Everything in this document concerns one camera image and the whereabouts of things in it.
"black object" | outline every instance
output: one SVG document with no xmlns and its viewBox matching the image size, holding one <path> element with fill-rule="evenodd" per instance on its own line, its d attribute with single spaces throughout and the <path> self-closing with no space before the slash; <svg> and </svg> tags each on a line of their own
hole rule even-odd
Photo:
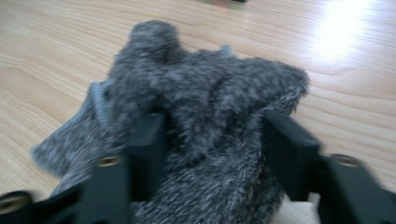
<svg viewBox="0 0 396 224">
<path fill-rule="evenodd" d="M 144 117 L 129 146 L 96 163 L 92 177 L 46 201 L 34 203 L 25 191 L 0 198 L 1 224 L 123 224 L 129 203 L 147 201 L 161 185 L 168 149 L 164 113 Z M 345 155 L 319 155 L 319 142 L 276 111 L 263 119 L 263 142 L 272 172 L 290 199 L 320 194 L 323 224 L 395 224 L 396 194 L 381 189 L 364 164 Z"/>
<path fill-rule="evenodd" d="M 162 183 L 166 121 L 163 112 L 143 117 L 121 154 L 106 155 L 90 179 L 58 196 L 39 203 L 25 191 L 2 196 L 0 223 L 131 223 L 130 202 L 148 201 Z"/>
<path fill-rule="evenodd" d="M 268 165 L 291 201 L 318 193 L 322 224 L 396 223 L 396 195 L 381 189 L 362 162 L 319 156 L 319 142 L 280 112 L 268 111 L 263 122 Z"/>
</svg>

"light wood surface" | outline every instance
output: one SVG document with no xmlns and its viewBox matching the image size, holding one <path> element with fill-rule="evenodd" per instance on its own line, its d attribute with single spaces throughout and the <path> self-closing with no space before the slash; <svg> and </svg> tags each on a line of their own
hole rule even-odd
<svg viewBox="0 0 396 224">
<path fill-rule="evenodd" d="M 170 21 L 189 50 L 300 66 L 312 81 L 293 117 L 325 153 L 366 161 L 396 191 L 396 3 L 392 0 L 0 1 L 0 194 L 44 199 L 58 179 L 29 147 L 79 109 L 140 21 Z M 317 223 L 314 203 L 285 203 L 274 223 Z"/>
</svg>

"gray fleece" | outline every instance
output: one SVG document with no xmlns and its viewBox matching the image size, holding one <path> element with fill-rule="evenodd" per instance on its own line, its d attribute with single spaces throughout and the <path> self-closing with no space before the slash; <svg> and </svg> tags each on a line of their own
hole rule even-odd
<svg viewBox="0 0 396 224">
<path fill-rule="evenodd" d="M 189 53 L 169 23 L 136 25 L 102 83 L 80 111 L 32 148 L 34 161 L 59 176 L 56 195 L 86 180 L 94 163 L 126 144 L 137 120 L 169 113 L 172 150 L 163 186 L 131 203 L 137 223 L 268 223 L 283 192 L 266 168 L 262 115 L 295 110 L 307 93 L 298 68 L 229 48 Z"/>
</svg>

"fuzzy gray sock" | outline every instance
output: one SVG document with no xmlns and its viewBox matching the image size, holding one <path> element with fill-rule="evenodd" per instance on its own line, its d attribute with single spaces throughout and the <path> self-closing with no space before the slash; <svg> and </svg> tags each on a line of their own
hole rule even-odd
<svg viewBox="0 0 396 224">
<path fill-rule="evenodd" d="M 291 113 L 307 92 L 298 68 L 237 59 L 228 47 L 189 53 L 174 26 L 136 25 L 108 80 L 92 83 L 80 111 L 32 148 L 59 176 L 56 195 L 86 180 L 103 155 L 121 151 L 153 108 L 170 115 L 172 150 L 152 201 L 131 203 L 136 223 L 268 223 L 281 187 L 265 164 L 262 115 Z"/>
</svg>

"metal screw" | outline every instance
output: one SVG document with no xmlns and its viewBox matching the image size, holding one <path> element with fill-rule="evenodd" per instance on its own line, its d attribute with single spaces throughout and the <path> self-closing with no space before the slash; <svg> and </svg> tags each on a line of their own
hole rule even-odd
<svg viewBox="0 0 396 224">
<path fill-rule="evenodd" d="M 97 166 L 99 167 L 112 166 L 119 163 L 120 161 L 121 161 L 120 157 L 106 157 L 99 160 Z"/>
<path fill-rule="evenodd" d="M 349 167 L 358 167 L 359 163 L 356 159 L 348 156 L 338 155 L 336 157 L 337 161 L 341 165 L 349 166 Z"/>
<path fill-rule="evenodd" d="M 26 196 L 13 196 L 0 201 L 0 215 L 15 212 L 23 208 L 30 201 Z"/>
</svg>

